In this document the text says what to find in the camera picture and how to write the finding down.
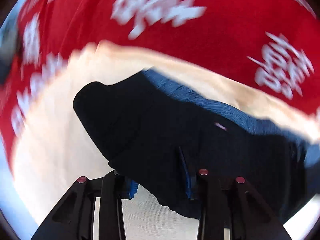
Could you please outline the dark navy pants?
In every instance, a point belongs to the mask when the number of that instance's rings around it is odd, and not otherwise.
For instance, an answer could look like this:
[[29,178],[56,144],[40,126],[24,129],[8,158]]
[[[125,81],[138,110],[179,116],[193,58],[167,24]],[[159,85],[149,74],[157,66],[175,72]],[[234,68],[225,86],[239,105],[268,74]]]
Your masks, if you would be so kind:
[[112,168],[185,217],[199,218],[188,180],[202,168],[248,179],[282,222],[319,194],[317,145],[153,69],[89,83],[73,108]]

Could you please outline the red printed blanket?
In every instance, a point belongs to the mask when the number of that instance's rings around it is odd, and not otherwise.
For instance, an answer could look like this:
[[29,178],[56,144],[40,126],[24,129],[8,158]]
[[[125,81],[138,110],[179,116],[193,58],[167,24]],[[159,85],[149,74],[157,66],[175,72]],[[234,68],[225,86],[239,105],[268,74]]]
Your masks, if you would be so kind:
[[212,70],[319,116],[319,18],[306,0],[19,0],[1,45],[21,42],[1,87],[7,158],[29,106],[73,50],[110,41]]

